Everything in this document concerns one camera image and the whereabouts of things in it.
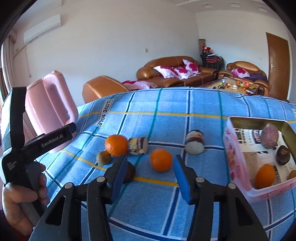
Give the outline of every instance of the yellow stripe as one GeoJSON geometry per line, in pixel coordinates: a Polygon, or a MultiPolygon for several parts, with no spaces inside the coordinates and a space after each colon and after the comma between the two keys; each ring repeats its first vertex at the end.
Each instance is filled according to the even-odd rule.
{"type": "MultiPolygon", "coordinates": [[[[64,152],[64,153],[67,153],[68,155],[70,156],[75,156],[73,153],[71,152],[68,152],[66,150],[61,150],[60,152],[64,152]]],[[[83,161],[85,162],[86,164],[94,167],[94,168],[97,168],[99,170],[102,170],[102,171],[106,171],[107,169],[106,168],[103,168],[103,167],[100,167],[100,166],[96,166],[95,164],[93,164],[92,162],[84,159],[84,158],[80,158],[80,157],[75,157],[76,160],[78,161],[83,161]]],[[[145,182],[145,183],[154,183],[154,184],[160,184],[160,185],[166,185],[166,186],[173,186],[173,187],[178,187],[178,184],[177,183],[173,183],[173,182],[166,182],[166,181],[158,181],[158,180],[153,180],[153,179],[149,179],[149,178],[144,178],[144,177],[134,177],[134,180],[137,180],[137,181],[140,181],[140,182],[145,182]]]]}
{"type": "MultiPolygon", "coordinates": [[[[128,114],[128,115],[154,115],[154,112],[125,112],[125,111],[109,111],[113,114],[128,114]]],[[[100,112],[92,112],[86,115],[80,115],[79,117],[86,117],[93,114],[99,114],[100,112]]],[[[186,113],[168,113],[168,112],[157,112],[157,115],[168,115],[168,116],[194,116],[194,117],[204,117],[204,118],[216,118],[220,119],[219,115],[203,115],[203,114],[186,114],[186,113]]]]}
{"type": "Polygon", "coordinates": [[[145,182],[145,183],[154,183],[154,184],[160,184],[160,185],[165,185],[165,186],[178,187],[177,183],[166,182],[166,181],[158,181],[158,180],[153,180],[153,179],[144,178],[144,177],[134,177],[134,180],[137,180],[137,181],[140,181],[140,182],[145,182]]]}

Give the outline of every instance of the blue gripper pad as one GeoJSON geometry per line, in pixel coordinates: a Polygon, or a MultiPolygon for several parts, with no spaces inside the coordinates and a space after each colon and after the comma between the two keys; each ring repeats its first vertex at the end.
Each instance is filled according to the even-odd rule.
{"type": "Polygon", "coordinates": [[[111,201],[113,203],[119,197],[121,186],[123,184],[123,180],[124,180],[124,177],[126,175],[126,170],[127,170],[127,167],[128,167],[127,156],[120,156],[119,158],[123,158],[123,160],[121,161],[120,166],[117,166],[119,163],[117,163],[117,162],[114,163],[113,171],[115,172],[116,175],[115,175],[114,179],[111,182],[107,182],[107,186],[111,185],[111,187],[109,187],[109,186],[108,187],[112,189],[112,194],[111,194],[110,199],[111,199],[111,201]]]}
{"type": "Polygon", "coordinates": [[[187,204],[190,204],[192,201],[191,193],[190,193],[190,184],[184,173],[185,163],[180,155],[176,155],[173,160],[173,168],[177,178],[177,183],[179,185],[181,195],[187,204]]]}

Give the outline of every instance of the wooden door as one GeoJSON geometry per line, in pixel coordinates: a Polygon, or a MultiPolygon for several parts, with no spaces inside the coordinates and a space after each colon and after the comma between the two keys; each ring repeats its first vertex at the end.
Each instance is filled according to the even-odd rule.
{"type": "Polygon", "coordinates": [[[288,41],[266,33],[269,52],[269,94],[286,100],[290,83],[290,53],[288,41]]]}

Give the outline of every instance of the green stripe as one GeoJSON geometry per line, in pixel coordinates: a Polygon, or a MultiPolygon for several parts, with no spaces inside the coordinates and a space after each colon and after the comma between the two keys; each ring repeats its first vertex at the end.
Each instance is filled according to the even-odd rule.
{"type": "MultiPolygon", "coordinates": [[[[221,116],[221,138],[223,140],[223,133],[224,133],[224,126],[223,126],[223,108],[222,108],[222,100],[221,100],[221,94],[220,90],[218,90],[218,98],[219,98],[219,105],[220,105],[220,116],[221,116]]],[[[229,176],[229,169],[228,169],[228,162],[227,162],[227,156],[224,151],[225,161],[226,161],[226,175],[227,175],[227,183],[230,182],[230,176],[229,176]]]]}
{"type": "Polygon", "coordinates": [[[52,186],[52,184],[61,175],[61,173],[67,168],[67,166],[69,166],[69,164],[75,159],[75,157],[77,157],[77,155],[83,150],[84,146],[88,143],[88,141],[90,140],[90,138],[92,137],[92,135],[97,131],[97,129],[98,129],[98,127],[96,127],[95,130],[92,132],[92,134],[86,139],[86,141],[83,144],[82,148],[71,158],[70,161],[68,161],[68,163],[66,165],[64,165],[64,167],[59,171],[59,173],[53,178],[53,180],[48,185],[48,188],[50,188],[52,186]]]}
{"type": "Polygon", "coordinates": [[[270,116],[270,112],[269,112],[269,107],[268,107],[267,101],[266,101],[265,99],[264,99],[264,101],[265,101],[265,104],[266,104],[266,106],[267,106],[267,111],[268,111],[269,119],[271,119],[271,116],[270,116]]]}
{"type": "Polygon", "coordinates": [[[292,198],[293,198],[293,216],[294,216],[294,219],[295,219],[295,198],[294,198],[294,193],[293,193],[293,189],[291,189],[291,193],[292,193],[292,198]]]}
{"type": "MultiPolygon", "coordinates": [[[[150,127],[150,131],[149,131],[149,134],[148,134],[148,141],[150,140],[150,137],[151,137],[151,134],[152,134],[152,131],[153,131],[153,128],[154,128],[154,124],[155,124],[155,119],[156,119],[156,115],[157,115],[157,111],[158,111],[158,104],[159,104],[159,100],[160,100],[160,93],[162,91],[163,88],[161,88],[158,92],[158,96],[157,96],[157,99],[156,99],[156,104],[155,104],[155,111],[154,111],[154,115],[153,115],[153,119],[152,119],[152,124],[151,124],[151,127],[150,127]]],[[[135,163],[135,167],[138,166],[140,160],[142,159],[143,155],[140,155],[137,160],[136,160],[136,163],[135,163]]],[[[119,198],[116,200],[116,202],[113,204],[112,208],[110,209],[109,213],[108,213],[108,218],[110,218],[115,210],[115,208],[117,207],[117,204],[118,202],[120,201],[121,197],[123,196],[123,193],[125,192],[125,190],[127,189],[128,187],[128,183],[126,185],[124,185],[124,187],[121,189],[120,191],[120,194],[119,194],[119,198]]]]}

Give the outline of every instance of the air conditioner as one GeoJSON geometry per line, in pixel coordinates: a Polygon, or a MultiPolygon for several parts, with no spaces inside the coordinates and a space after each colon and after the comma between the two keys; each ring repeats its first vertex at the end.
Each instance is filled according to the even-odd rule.
{"type": "Polygon", "coordinates": [[[25,44],[34,41],[50,31],[61,27],[61,15],[55,15],[45,21],[35,25],[24,33],[25,44]]]}

